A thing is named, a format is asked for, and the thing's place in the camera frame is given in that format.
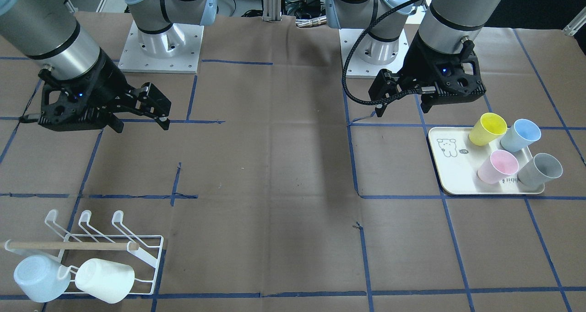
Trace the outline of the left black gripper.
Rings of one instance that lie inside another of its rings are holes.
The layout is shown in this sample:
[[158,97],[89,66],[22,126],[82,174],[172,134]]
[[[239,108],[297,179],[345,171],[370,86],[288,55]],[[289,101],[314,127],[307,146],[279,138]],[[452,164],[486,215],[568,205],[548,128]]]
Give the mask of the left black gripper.
[[422,94],[421,108],[425,113],[434,105],[471,103],[483,97],[486,88],[474,47],[474,42],[466,39],[460,53],[448,55],[429,47],[416,33],[399,71],[400,87],[435,88],[434,92]]

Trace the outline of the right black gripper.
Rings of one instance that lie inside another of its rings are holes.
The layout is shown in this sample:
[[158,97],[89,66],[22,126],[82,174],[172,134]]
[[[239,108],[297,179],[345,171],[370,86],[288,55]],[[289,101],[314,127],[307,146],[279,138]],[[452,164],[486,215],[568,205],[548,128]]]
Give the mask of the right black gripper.
[[44,68],[38,124],[53,131],[100,130],[109,126],[121,134],[124,123],[115,112],[131,112],[136,106],[134,87],[110,57],[100,51],[96,64],[86,74],[57,80]]

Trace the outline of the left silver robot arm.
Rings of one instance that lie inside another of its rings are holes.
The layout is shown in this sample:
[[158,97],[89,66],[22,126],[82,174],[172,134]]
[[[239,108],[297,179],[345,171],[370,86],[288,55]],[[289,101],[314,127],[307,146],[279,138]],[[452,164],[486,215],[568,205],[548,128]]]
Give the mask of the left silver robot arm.
[[369,88],[369,100],[354,97],[346,84],[350,60],[391,63],[413,7],[423,0],[325,0],[331,28],[361,29],[343,64],[342,86],[352,101],[375,107],[382,116],[387,105],[418,94],[421,109],[434,105],[471,103],[483,97],[474,40],[501,0],[432,0],[397,73],[380,69]]

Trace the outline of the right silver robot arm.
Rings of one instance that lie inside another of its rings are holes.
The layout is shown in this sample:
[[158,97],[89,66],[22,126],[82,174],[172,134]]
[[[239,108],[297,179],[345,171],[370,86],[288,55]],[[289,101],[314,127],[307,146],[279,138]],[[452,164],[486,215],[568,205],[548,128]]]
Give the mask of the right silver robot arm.
[[[140,88],[126,77],[67,9],[69,0],[1,0],[1,36],[40,66],[41,110],[21,116],[53,131],[122,132],[117,112],[170,125],[170,100],[152,83]],[[137,28],[142,53],[171,59],[188,51],[180,24],[209,26],[217,0],[124,0]]]

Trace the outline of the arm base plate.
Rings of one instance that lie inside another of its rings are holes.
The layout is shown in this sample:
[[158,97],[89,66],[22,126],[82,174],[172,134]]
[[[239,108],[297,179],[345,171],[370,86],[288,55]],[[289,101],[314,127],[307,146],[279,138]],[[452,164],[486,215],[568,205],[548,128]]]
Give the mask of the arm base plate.
[[123,72],[196,74],[204,27],[174,24],[161,34],[147,34],[135,23],[123,52],[119,69]]
[[353,53],[346,76],[375,78],[383,68],[396,73],[402,68],[407,51],[408,43],[404,30],[398,40],[389,43],[374,40],[367,35]]

